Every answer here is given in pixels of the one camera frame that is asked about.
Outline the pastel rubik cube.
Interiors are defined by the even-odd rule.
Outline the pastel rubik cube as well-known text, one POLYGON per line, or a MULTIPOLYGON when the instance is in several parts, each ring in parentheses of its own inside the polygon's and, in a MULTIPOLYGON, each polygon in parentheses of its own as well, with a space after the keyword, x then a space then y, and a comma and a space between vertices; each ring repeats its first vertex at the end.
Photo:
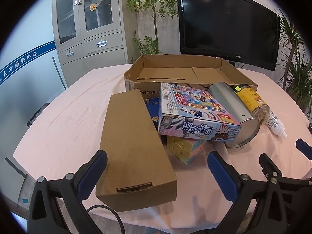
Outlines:
POLYGON ((207 141, 167 136, 167 149, 184 164, 191 163, 207 141))

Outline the black flat television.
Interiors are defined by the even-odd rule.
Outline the black flat television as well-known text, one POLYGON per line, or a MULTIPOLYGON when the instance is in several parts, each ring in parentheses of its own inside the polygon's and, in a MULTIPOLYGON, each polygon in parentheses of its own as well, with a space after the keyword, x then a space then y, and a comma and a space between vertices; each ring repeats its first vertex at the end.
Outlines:
POLYGON ((178 0, 180 53, 275 70, 280 17, 253 0, 178 0))

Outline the blue flat box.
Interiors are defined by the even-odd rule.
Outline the blue flat box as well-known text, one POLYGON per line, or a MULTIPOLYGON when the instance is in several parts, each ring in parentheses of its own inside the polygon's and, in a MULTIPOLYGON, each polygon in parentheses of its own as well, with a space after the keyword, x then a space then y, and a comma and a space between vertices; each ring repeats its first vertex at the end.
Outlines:
POLYGON ((145 105, 153 122, 159 121, 159 97, 145 99, 145 105))

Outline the large open cardboard tray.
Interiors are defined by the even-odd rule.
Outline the large open cardboard tray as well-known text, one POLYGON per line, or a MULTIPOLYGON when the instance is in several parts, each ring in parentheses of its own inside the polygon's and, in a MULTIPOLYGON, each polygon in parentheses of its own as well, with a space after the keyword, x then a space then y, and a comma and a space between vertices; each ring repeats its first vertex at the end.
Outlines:
POLYGON ((158 97, 162 82, 203 90, 217 82, 230 86, 245 83, 254 90, 258 88, 222 58, 183 54, 142 55, 124 73, 124 81, 126 91, 138 89, 144 98, 158 97))

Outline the grey metal cabinet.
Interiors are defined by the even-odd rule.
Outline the grey metal cabinet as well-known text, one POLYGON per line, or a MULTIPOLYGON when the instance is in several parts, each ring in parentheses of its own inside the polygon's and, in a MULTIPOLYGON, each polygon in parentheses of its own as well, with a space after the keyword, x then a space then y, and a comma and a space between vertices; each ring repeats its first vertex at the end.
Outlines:
POLYGON ((56 50, 67 86, 128 61, 122 0, 52 0, 56 50))

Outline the yellow label jar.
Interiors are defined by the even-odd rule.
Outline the yellow label jar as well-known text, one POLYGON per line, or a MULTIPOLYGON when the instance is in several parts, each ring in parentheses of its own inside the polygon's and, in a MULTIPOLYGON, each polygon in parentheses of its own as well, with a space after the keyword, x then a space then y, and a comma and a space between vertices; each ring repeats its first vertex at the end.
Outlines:
POLYGON ((234 86, 234 91, 260 124, 263 124, 268 119, 271 109, 254 89, 242 83, 234 86))

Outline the spiky palm plant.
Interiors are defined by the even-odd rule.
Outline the spiky palm plant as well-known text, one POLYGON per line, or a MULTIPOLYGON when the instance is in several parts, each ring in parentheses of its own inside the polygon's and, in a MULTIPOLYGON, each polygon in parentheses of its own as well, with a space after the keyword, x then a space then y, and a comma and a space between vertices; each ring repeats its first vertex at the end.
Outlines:
POLYGON ((293 21, 283 11, 280 17, 280 45, 284 74, 279 85, 311 120, 311 53, 293 21))

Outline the colourful cartoon game box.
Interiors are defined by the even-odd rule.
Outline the colourful cartoon game box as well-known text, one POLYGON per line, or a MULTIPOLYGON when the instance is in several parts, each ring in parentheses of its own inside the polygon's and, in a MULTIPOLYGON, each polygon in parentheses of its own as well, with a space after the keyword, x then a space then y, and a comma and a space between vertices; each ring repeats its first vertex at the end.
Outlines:
POLYGON ((158 133, 233 142, 241 124, 205 90, 161 83, 158 133))

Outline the white squeeze bottle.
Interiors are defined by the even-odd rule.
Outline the white squeeze bottle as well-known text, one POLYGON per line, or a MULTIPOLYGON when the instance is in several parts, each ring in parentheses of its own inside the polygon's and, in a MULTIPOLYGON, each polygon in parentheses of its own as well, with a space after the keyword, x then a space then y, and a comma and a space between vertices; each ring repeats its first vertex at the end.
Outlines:
POLYGON ((286 138, 285 126, 278 116, 271 110, 265 124, 274 135, 286 138))

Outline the long brown cardboard box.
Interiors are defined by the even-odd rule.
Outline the long brown cardboard box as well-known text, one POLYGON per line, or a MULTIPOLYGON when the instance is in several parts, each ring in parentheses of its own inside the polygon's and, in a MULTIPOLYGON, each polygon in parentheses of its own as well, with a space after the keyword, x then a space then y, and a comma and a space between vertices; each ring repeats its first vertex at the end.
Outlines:
POLYGON ((117 212, 175 201, 177 177, 139 90, 111 95, 101 150, 107 167, 96 196, 117 212))

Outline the silver metal can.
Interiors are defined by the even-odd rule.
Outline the silver metal can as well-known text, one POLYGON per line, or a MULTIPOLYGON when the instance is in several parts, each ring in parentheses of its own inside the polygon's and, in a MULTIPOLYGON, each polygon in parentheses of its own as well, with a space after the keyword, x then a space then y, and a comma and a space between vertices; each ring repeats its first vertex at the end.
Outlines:
POLYGON ((234 90, 228 84, 218 82, 208 88, 208 93, 241 124, 241 130, 234 142, 226 142, 226 146, 238 148, 254 139, 260 130, 260 123, 234 90))

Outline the green leafy plant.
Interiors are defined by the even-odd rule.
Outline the green leafy plant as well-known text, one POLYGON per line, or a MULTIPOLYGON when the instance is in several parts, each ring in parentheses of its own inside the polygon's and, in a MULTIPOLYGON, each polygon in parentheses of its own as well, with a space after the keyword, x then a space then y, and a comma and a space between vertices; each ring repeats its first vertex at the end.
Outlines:
POLYGON ((160 54, 157 19, 177 16, 177 0, 126 0, 126 4, 131 12, 148 14, 153 21, 154 37, 146 35, 140 39, 133 34, 133 42, 139 52, 142 55, 160 54))

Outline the pink tablecloth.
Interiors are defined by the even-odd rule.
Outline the pink tablecloth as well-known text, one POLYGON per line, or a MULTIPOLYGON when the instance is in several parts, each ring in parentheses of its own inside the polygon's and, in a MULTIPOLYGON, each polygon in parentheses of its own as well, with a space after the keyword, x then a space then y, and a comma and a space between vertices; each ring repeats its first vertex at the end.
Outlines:
MULTIPOLYGON (((21 139, 14 158, 37 179, 61 179, 74 173, 97 152, 107 105, 112 94, 125 90, 124 73, 129 65, 93 70, 59 95, 35 120, 21 139)), ((267 126, 247 145, 227 149, 215 143, 184 165, 174 155, 168 158, 178 179, 174 202, 120 213, 124 223, 152 227, 168 233, 191 233, 216 227, 230 208, 207 167, 207 155, 216 150, 239 173, 263 180, 259 156, 267 154, 285 177, 311 176, 311 162, 296 148, 296 140, 311 143, 309 120, 293 99, 260 72, 243 70, 257 84, 258 94, 281 119, 286 138, 275 137, 267 126)))

